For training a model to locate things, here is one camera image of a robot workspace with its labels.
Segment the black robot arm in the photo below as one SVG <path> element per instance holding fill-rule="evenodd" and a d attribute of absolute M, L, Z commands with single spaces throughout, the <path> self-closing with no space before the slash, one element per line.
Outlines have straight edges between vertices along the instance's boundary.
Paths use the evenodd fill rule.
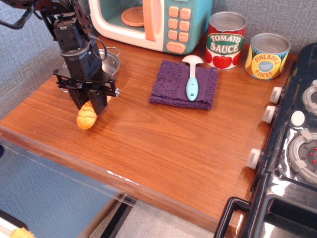
<path fill-rule="evenodd" d="M 77 0 L 6 0 L 5 4 L 25 12 L 15 23 L 1 25 L 20 30 L 35 15 L 43 20 L 53 40 L 58 42 L 65 67 L 54 69 L 58 87 L 66 89 L 77 108 L 87 101 L 100 115 L 107 106 L 107 97 L 119 95 L 116 78 L 103 70 L 107 48 L 99 49 L 99 39 L 91 34 L 92 22 Z"/>

